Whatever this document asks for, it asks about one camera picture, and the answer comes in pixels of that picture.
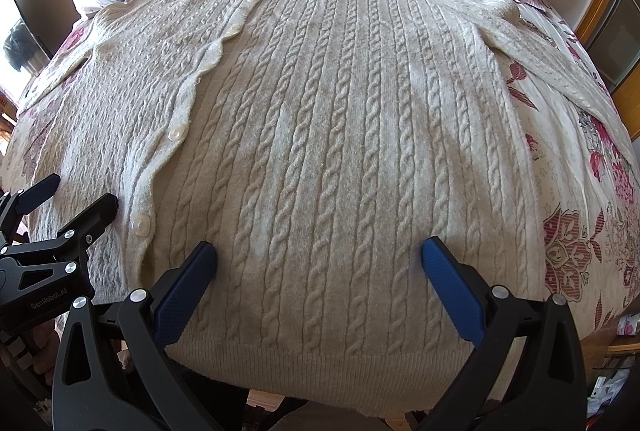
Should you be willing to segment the wooden headboard frame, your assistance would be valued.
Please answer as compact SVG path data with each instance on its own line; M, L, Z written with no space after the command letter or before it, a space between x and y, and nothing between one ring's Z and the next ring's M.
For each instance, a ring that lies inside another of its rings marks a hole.
M632 140L639 139L640 0L590 0L577 27Z

